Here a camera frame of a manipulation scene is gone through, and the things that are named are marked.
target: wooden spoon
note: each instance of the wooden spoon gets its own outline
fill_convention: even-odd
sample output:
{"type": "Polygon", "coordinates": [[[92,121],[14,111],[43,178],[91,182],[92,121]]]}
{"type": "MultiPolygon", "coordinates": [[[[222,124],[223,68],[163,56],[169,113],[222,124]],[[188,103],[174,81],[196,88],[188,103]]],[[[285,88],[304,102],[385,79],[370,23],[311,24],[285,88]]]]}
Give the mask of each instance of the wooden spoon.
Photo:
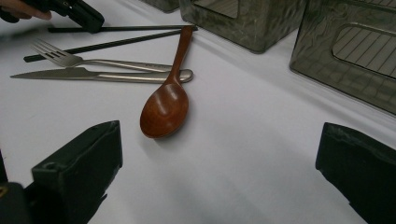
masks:
{"type": "Polygon", "coordinates": [[[180,66],[189,48],[193,26],[181,29],[172,70],[146,101],[140,116],[140,129],[149,138],[160,138],[177,130],[189,110],[189,98],[180,84],[180,66]]]}

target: chopstick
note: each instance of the chopstick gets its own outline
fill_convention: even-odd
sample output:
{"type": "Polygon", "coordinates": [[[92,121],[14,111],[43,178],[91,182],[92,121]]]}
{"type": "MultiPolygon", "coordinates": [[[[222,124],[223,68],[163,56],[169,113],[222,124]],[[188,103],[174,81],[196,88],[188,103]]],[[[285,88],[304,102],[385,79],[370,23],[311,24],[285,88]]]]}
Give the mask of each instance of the chopstick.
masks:
{"type": "MultiPolygon", "coordinates": [[[[198,30],[198,28],[196,26],[194,26],[193,31],[197,31],[197,30],[198,30]]],[[[135,38],[107,42],[107,43],[98,44],[98,45],[90,45],[90,46],[82,47],[82,48],[67,49],[66,52],[71,53],[71,54],[78,54],[78,53],[88,52],[88,51],[93,51],[93,50],[98,50],[98,49],[108,49],[108,48],[112,48],[112,47],[116,47],[116,46],[132,44],[132,43],[136,43],[136,42],[166,37],[166,36],[170,36],[170,35],[179,35],[180,32],[181,32],[181,30],[177,30],[177,31],[171,31],[171,32],[166,32],[166,33],[160,33],[160,34],[156,34],[156,35],[144,35],[144,36],[139,36],[139,37],[135,37],[135,38]]],[[[45,58],[39,54],[36,54],[36,55],[25,56],[23,59],[27,63],[31,63],[31,62],[44,60],[45,58]]]]}
{"type": "MultiPolygon", "coordinates": [[[[118,31],[147,31],[147,30],[176,30],[183,28],[184,25],[161,25],[161,26],[116,26],[116,27],[102,27],[99,32],[118,32],[118,31]]],[[[67,28],[67,27],[50,27],[50,33],[82,33],[87,32],[82,27],[67,28]]]]}

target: gray mesh container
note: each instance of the gray mesh container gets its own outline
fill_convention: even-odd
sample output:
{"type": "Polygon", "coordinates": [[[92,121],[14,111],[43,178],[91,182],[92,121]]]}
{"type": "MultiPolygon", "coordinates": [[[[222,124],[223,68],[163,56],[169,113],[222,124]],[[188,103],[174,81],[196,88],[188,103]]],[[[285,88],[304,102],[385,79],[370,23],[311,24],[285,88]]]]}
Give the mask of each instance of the gray mesh container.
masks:
{"type": "Polygon", "coordinates": [[[263,53],[298,28],[305,0],[180,0],[184,21],[263,53]]]}
{"type": "Polygon", "coordinates": [[[396,0],[310,0],[290,69],[396,115],[396,0]]]}
{"type": "Polygon", "coordinates": [[[165,13],[173,12],[179,8],[178,0],[140,0],[140,1],[145,2],[153,7],[156,7],[165,13]]]}

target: fork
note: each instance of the fork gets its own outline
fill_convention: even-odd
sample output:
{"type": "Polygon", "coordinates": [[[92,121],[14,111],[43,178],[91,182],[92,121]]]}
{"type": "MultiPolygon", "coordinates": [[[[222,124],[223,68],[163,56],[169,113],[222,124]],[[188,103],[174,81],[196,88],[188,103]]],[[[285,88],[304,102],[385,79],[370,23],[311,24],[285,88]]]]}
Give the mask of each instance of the fork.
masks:
{"type": "Polygon", "coordinates": [[[171,65],[156,64],[156,63],[135,63],[115,60],[102,60],[102,59],[89,59],[70,54],[64,50],[58,49],[55,46],[45,42],[44,40],[37,39],[31,48],[38,54],[48,59],[49,61],[60,65],[61,67],[76,67],[81,64],[101,64],[122,68],[132,68],[134,70],[143,70],[151,72],[167,72],[172,69],[171,65]]]}

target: metal knife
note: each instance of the metal knife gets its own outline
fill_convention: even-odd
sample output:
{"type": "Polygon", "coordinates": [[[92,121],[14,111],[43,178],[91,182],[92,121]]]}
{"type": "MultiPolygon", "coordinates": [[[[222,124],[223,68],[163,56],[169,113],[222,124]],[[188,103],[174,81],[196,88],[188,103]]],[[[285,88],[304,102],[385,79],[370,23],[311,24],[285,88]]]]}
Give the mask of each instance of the metal knife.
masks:
{"type": "MultiPolygon", "coordinates": [[[[65,69],[54,69],[18,74],[12,78],[29,79],[61,79],[61,80],[97,80],[97,81],[121,81],[121,82],[145,82],[163,83],[169,72],[151,73],[113,73],[113,72],[92,72],[83,67],[73,67],[65,69]]],[[[192,71],[189,69],[180,71],[180,81],[188,82],[192,80],[192,71]]]]}

